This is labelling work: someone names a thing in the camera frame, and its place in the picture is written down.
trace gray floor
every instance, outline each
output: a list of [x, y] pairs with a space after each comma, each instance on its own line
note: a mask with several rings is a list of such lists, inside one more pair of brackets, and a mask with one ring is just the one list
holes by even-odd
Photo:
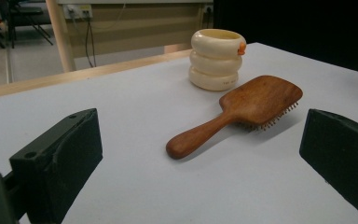
[[[11, 48], [7, 38], [2, 40], [6, 43], [7, 47], [5, 49], [0, 48], [0, 85], [63, 73], [52, 27], [44, 25], [43, 28], [51, 35], [50, 40], [53, 46], [32, 27], [17, 29], [17, 40], [15, 41], [14, 49]], [[96, 62], [98, 66], [101, 66], [162, 53], [164, 53], [163, 47], [139, 49], [97, 55]], [[77, 70], [90, 68], [87, 58], [77, 58], [75, 59], [75, 64]]]

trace cream ring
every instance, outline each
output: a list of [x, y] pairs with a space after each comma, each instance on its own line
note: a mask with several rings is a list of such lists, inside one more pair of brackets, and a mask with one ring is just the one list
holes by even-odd
[[224, 76], [237, 73], [242, 66], [242, 57], [234, 59], [212, 59], [199, 55], [195, 50], [190, 53], [191, 65], [200, 71], [211, 76]]
[[192, 48], [210, 58], [236, 58], [246, 48], [246, 40], [235, 32], [219, 29], [199, 30], [191, 36]]
[[190, 67], [188, 74], [190, 81], [194, 85], [208, 91], [226, 91], [233, 88], [238, 80], [238, 73], [223, 77], [213, 77], [203, 74], [193, 67]]

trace white table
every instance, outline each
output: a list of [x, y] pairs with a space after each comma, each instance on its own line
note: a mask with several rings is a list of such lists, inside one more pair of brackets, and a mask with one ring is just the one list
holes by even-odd
[[358, 224], [358, 211], [298, 153], [310, 108], [358, 122], [358, 72], [251, 44], [238, 85], [285, 78], [303, 90], [299, 106], [266, 132], [228, 126], [175, 161], [166, 143], [217, 116], [224, 94], [192, 85], [189, 66], [182, 58], [1, 96], [0, 172], [52, 125], [95, 107], [103, 160], [63, 223]]

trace hairbrush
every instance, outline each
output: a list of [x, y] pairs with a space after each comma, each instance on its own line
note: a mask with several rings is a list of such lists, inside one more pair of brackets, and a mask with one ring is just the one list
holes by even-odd
[[276, 119], [296, 107], [302, 95], [298, 86], [282, 78], [256, 77], [220, 98], [223, 113], [215, 119], [172, 138], [167, 143], [167, 153], [173, 159], [182, 159], [234, 122], [243, 123], [252, 130], [266, 130], [275, 124]]

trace screw hole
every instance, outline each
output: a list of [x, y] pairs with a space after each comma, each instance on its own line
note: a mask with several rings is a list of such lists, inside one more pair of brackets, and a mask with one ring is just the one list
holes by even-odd
[[31, 159], [34, 156], [36, 156], [36, 152], [28, 152], [27, 154], [25, 154], [26, 159]]

